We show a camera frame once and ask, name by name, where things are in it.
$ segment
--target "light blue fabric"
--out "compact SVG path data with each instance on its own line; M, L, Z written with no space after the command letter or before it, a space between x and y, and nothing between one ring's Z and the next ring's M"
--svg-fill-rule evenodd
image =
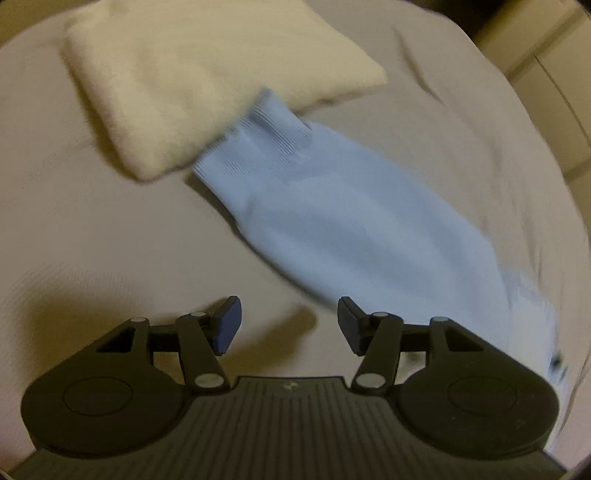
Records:
M303 123L270 90L194 165L296 282L407 323L449 317L560 386L556 314L466 219L392 160Z

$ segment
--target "ribbed cuff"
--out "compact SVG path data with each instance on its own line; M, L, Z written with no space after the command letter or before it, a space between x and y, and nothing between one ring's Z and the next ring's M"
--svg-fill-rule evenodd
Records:
M224 140L195 162L193 171L238 220L261 188L284 179L310 143L310 128L264 89Z

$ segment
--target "folded cloth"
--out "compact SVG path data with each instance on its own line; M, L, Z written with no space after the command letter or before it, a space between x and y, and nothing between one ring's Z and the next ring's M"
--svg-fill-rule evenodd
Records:
M64 53L140 180L190 163L264 86L302 110L386 82L301 0L100 0Z
M307 289L409 323L449 317L564 399L552 305L501 272L491 243L395 162L303 123L264 90L194 172L246 240Z

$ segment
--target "cream folded towel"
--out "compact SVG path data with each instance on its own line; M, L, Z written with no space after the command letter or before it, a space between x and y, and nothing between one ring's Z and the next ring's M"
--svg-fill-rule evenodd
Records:
M298 111L387 81L301 0L100 0L64 53L140 180L191 162L263 87Z

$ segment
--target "silver screw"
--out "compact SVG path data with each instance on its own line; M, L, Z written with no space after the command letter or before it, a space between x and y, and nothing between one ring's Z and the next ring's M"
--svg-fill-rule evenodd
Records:
M195 379L195 385L201 388L218 388L223 383L223 377L218 374L201 374Z
M372 372L367 374L361 374L355 381L360 387L376 389L383 387L386 384L386 379L380 374L374 374Z

